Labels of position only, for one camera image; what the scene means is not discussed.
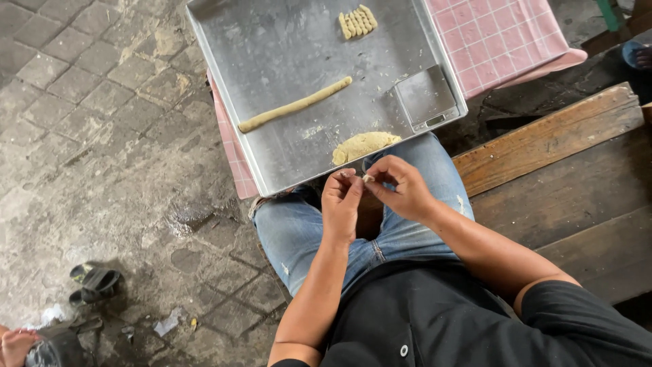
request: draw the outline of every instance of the forearm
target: forearm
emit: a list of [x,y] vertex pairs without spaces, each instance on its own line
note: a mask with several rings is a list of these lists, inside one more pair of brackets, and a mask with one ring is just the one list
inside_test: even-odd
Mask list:
[[425,225],[464,262],[465,267],[507,302],[534,281],[559,276],[574,281],[555,264],[433,199]]
[[319,348],[340,303],[348,251],[348,246],[322,242],[306,279],[281,319],[275,343]]

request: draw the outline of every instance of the black t-shirt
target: black t-shirt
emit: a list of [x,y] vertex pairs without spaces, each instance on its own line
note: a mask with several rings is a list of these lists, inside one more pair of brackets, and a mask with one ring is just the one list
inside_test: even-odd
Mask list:
[[521,320],[459,262],[392,261],[342,299],[321,366],[652,366],[652,333],[577,285],[534,285]]

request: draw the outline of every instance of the dough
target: dough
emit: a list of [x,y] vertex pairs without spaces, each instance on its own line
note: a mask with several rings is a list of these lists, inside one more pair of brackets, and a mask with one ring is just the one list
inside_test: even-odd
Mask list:
[[369,23],[369,18],[366,17],[366,14],[364,13],[364,11],[360,10],[359,8],[355,9],[355,11],[357,11],[358,14],[360,14],[360,18],[363,19],[363,24],[364,24],[364,27],[366,28],[366,30],[368,32],[371,32],[372,30],[374,30],[374,28],[372,28],[372,26],[371,26],[371,23]]
[[351,23],[353,23],[353,26],[355,27],[355,34],[358,36],[363,35],[363,29],[361,27],[362,25],[358,24],[358,19],[355,19],[355,15],[353,14],[353,12],[349,13],[349,18],[351,19]]
[[351,31],[349,31],[349,27],[346,25],[346,22],[344,21],[344,13],[340,13],[340,27],[342,27],[342,33],[344,34],[345,39],[350,39],[352,34]]
[[326,88],[318,91],[315,94],[309,95],[303,99],[299,99],[298,101],[294,101],[290,104],[286,104],[285,106],[275,108],[274,110],[263,112],[262,114],[258,116],[254,116],[253,118],[250,118],[249,120],[246,120],[244,122],[240,122],[238,124],[238,129],[240,129],[240,131],[242,131],[243,133],[247,133],[255,129],[256,127],[259,127],[260,125],[263,125],[265,122],[268,122],[273,118],[277,118],[279,116],[283,116],[291,112],[301,110],[303,108],[310,106],[313,103],[319,102],[322,99],[325,99],[328,96],[332,95],[333,93],[337,92],[338,90],[348,86],[349,84],[351,84],[352,81],[353,79],[351,79],[350,76],[347,76],[346,78],[340,80],[339,82],[327,86]]
[[355,20],[358,21],[358,25],[360,26],[363,35],[367,34],[369,31],[367,30],[366,26],[364,25],[363,17],[360,16],[360,12],[357,9],[355,9],[353,11],[353,16],[355,17]]
[[369,24],[371,24],[371,28],[376,29],[376,27],[378,26],[378,22],[374,18],[374,15],[371,13],[371,9],[369,9],[368,7],[362,4],[360,4],[360,9],[367,15],[367,18],[369,19]]
[[333,163],[336,166],[343,165],[400,140],[400,136],[384,131],[355,135],[352,138],[348,138],[333,150]]
[[355,30],[355,26],[353,25],[353,22],[351,21],[351,18],[349,17],[349,14],[344,16],[344,21],[346,22],[347,27],[349,27],[349,32],[351,32],[351,36],[355,36],[357,32]]

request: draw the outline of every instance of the concrete floor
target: concrete floor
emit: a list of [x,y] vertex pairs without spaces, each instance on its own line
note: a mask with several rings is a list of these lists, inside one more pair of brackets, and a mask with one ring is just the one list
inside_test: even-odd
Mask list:
[[[551,5],[572,46],[605,28],[592,0]],[[599,62],[473,99],[439,134],[459,153],[488,140],[487,116],[577,101],[612,82],[583,78]],[[98,364],[266,364],[285,302],[237,199],[205,68],[180,0],[0,3],[0,323],[74,317],[68,272],[94,261],[124,274],[121,295],[90,309],[108,322],[90,341]],[[185,320],[155,334],[179,306]]]

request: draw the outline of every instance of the jeans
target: jeans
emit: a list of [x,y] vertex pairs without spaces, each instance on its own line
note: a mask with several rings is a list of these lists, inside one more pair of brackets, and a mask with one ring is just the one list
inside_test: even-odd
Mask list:
[[[364,169],[388,154],[417,167],[435,198],[473,219],[462,179],[434,134],[417,136],[367,157]],[[299,187],[285,197],[267,201],[252,216],[267,258],[292,296],[297,294],[308,274],[323,230],[321,212],[306,203],[305,191]],[[457,259],[457,256],[430,229],[403,219],[384,206],[378,237],[373,241],[358,238],[349,247],[342,292],[374,267],[404,258]]]

